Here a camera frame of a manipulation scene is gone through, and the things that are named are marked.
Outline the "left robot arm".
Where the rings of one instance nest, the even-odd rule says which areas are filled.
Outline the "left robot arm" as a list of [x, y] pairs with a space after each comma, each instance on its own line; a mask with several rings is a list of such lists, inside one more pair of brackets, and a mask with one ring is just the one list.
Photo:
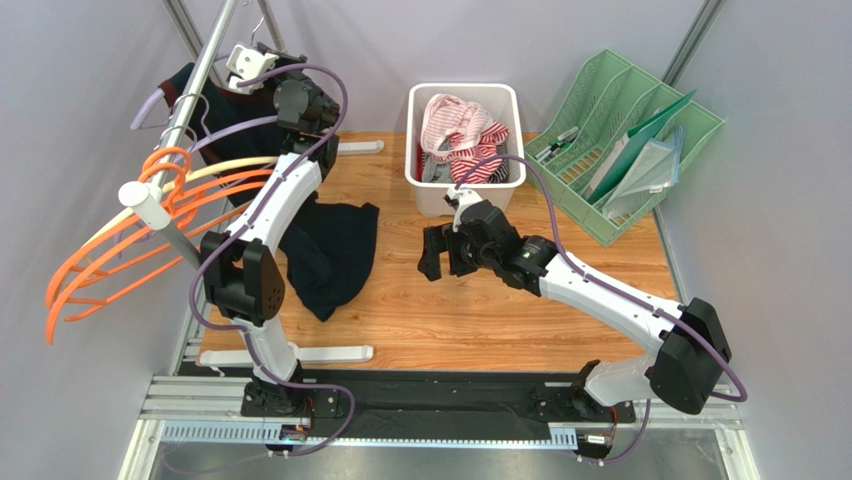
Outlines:
[[280, 127], [295, 138], [313, 135], [316, 139], [298, 153], [280, 155], [246, 211], [225, 231], [203, 237], [202, 264], [193, 280], [226, 318], [223, 330], [238, 332], [245, 344], [242, 350], [205, 353], [201, 360], [209, 367], [251, 368], [241, 407], [246, 417], [307, 412], [309, 394], [317, 386], [304, 383], [305, 364], [364, 360], [373, 353], [369, 346], [300, 347], [288, 340], [280, 322], [285, 282], [274, 255], [298, 210], [333, 166], [332, 160], [311, 156], [332, 141], [348, 107], [346, 91], [335, 103], [325, 100], [323, 91], [307, 77], [293, 78], [293, 73], [305, 68], [303, 64], [280, 67], [244, 82], [254, 86], [281, 78], [273, 95]]

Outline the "orange plastic hanger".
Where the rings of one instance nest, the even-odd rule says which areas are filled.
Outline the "orange plastic hanger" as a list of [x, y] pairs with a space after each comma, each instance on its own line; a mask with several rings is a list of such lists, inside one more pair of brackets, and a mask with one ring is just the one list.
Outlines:
[[168, 259], [166, 243], [134, 253], [152, 233], [126, 208], [61, 263], [45, 290], [47, 344], [55, 343], [60, 323], [83, 320], [185, 261]]

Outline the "grey garment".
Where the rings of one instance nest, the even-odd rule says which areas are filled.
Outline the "grey garment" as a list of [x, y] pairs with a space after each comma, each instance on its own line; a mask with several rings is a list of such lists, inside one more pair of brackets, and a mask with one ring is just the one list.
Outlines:
[[420, 159], [420, 181], [424, 183], [450, 184], [455, 179], [452, 173], [451, 160], [437, 160], [430, 154], [423, 153]]

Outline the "red white striped top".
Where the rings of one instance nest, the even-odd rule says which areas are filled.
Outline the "red white striped top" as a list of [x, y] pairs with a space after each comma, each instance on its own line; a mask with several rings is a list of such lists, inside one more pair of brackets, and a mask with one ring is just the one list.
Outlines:
[[436, 94], [423, 114], [419, 144], [436, 163], [448, 164], [458, 182], [480, 161], [498, 154], [511, 130], [481, 104]]

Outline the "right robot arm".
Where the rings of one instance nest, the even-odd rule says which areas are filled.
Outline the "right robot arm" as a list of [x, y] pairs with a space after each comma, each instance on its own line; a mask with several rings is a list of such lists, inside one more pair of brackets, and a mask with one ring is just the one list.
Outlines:
[[418, 270], [430, 281], [442, 276], [441, 254], [448, 255], [454, 276], [489, 270], [508, 287], [576, 308], [639, 345], [644, 351], [639, 356], [593, 360], [581, 370], [576, 389], [600, 406], [658, 399], [697, 415], [730, 370], [732, 353], [711, 303], [693, 298], [682, 305], [656, 297], [563, 257], [555, 241], [520, 235], [488, 201], [424, 229]]

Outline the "black white striped top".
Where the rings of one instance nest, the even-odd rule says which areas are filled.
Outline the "black white striped top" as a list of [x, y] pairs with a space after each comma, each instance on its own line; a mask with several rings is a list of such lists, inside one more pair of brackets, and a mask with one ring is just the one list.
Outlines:
[[[496, 146], [496, 154], [497, 155], [506, 155], [508, 153], [508, 148], [506, 143], [503, 142]], [[488, 179], [489, 184], [497, 184], [497, 183], [505, 183], [507, 182], [510, 176], [510, 161], [506, 159], [502, 159], [496, 169], [492, 172]]]

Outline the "dark navy garment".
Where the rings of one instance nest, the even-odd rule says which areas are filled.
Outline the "dark navy garment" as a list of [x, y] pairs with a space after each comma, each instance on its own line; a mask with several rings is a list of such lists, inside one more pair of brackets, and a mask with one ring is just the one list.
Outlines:
[[[172, 107], [183, 93], [194, 63], [162, 81], [159, 89]], [[211, 134], [226, 127], [276, 114], [269, 88], [252, 95], [221, 89], [209, 80], [202, 89], [201, 105], [190, 127], [205, 138], [200, 115], [210, 110], [204, 121]], [[207, 165], [248, 157], [283, 153], [284, 131], [274, 123], [232, 133], [200, 148]], [[377, 243], [379, 208], [370, 203], [318, 203], [312, 193], [298, 210], [279, 242], [287, 259], [287, 280], [302, 304], [320, 321], [352, 301], [362, 290], [372, 270]]]

